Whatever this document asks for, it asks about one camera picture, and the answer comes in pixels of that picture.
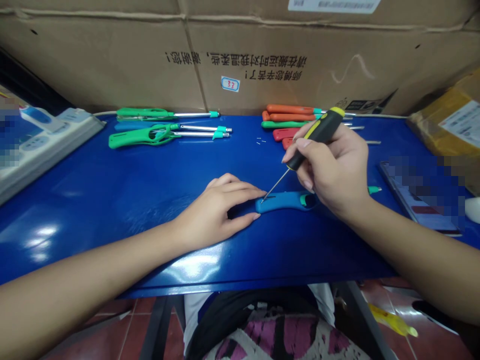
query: forearm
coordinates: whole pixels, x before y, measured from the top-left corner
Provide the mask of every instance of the forearm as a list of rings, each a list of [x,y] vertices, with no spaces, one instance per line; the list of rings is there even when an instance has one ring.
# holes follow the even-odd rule
[[[480,324],[480,251],[372,199],[343,220],[431,304],[456,319]]]
[[[186,252],[173,236],[167,223],[1,286],[0,358],[36,359],[42,355],[105,302]]]

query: white label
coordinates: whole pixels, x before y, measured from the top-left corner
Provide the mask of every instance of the white label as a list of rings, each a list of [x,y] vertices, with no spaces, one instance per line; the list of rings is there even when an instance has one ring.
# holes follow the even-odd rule
[[[240,80],[235,80],[230,77],[222,76],[221,87],[222,89],[238,93],[240,89]]]
[[[438,125],[457,138],[480,148],[480,103],[470,101]]]
[[[289,11],[373,14],[380,0],[289,0]]]

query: person's left hand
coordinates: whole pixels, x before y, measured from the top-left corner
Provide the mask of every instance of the person's left hand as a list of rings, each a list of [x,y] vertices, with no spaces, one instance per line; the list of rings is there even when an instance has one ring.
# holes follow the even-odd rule
[[[189,251],[205,248],[230,238],[258,219],[260,214],[256,212],[229,219],[227,211],[265,194],[266,191],[226,173],[210,181],[205,191],[172,223]]]

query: power strip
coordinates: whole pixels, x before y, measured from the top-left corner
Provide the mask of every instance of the power strip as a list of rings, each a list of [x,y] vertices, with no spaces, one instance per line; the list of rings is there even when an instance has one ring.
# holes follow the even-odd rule
[[[57,119],[64,122],[62,128],[53,133],[44,130],[10,151],[16,161],[10,160],[0,168],[0,205],[105,126],[105,122],[78,108],[68,108]]]

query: finger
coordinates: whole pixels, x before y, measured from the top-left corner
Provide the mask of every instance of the finger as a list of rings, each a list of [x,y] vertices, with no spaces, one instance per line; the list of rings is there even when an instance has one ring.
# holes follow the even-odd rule
[[[228,184],[228,183],[233,183],[233,182],[238,182],[240,181],[240,179],[238,177],[236,177],[235,175],[232,175],[231,173],[226,173],[226,174],[223,174],[222,176],[220,176],[218,178],[218,180],[216,181],[215,183],[215,186],[222,186],[222,185],[225,185],[225,184]]]
[[[212,181],[210,181],[210,182],[208,183],[208,185],[206,186],[206,188],[205,188],[205,189],[208,189],[208,188],[214,187],[214,186],[215,186],[215,183],[217,182],[217,180],[218,180],[218,178],[217,178],[217,177],[216,177],[216,178],[214,178]]]
[[[339,127],[332,139],[334,141],[328,147],[335,158],[352,151],[365,151],[368,148],[365,140],[346,126]]]
[[[314,193],[314,177],[310,169],[310,164],[305,160],[296,171],[300,184],[312,194]]]
[[[251,183],[248,183],[245,181],[230,182],[228,184],[222,185],[220,189],[224,193],[229,193],[232,191],[243,190],[243,189],[260,190],[258,187],[253,186]]]
[[[235,205],[243,204],[248,200],[253,200],[257,198],[261,198],[265,196],[267,192],[263,190],[255,190],[255,189],[244,189],[244,190],[237,190],[228,192],[225,194],[226,202],[225,206],[227,210],[233,208]]]
[[[245,229],[256,219],[260,217],[260,214],[257,212],[251,212],[243,216],[236,217],[232,220],[227,220],[224,228],[227,232],[228,237],[231,237],[233,234],[238,233],[240,230]]]
[[[300,151],[311,164],[317,185],[330,184],[332,177],[338,172],[337,168],[339,165],[329,147],[324,143],[309,139],[300,138],[296,142],[298,151]]]
[[[295,151],[297,150],[297,146],[295,145],[295,141],[298,138],[303,138],[305,136],[305,134],[310,130],[310,128],[314,125],[314,123],[315,123],[315,121],[310,121],[309,123],[303,125],[300,128],[300,130],[298,130],[296,132],[295,136],[293,137],[292,144],[288,147],[288,149],[285,152],[285,155],[281,159],[282,163],[286,163],[288,160],[290,160],[292,158],[292,156],[294,156]]]

